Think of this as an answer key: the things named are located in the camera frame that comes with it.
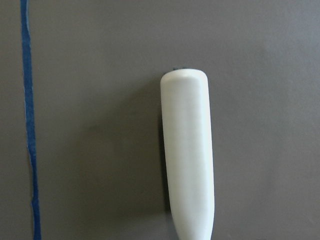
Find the white hand brush black bristles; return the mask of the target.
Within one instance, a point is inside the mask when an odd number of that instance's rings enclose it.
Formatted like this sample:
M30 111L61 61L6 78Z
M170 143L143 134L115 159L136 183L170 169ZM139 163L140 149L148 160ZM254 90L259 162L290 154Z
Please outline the white hand brush black bristles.
M209 240L215 214L208 78L178 69L160 81L163 141L171 214L179 239Z

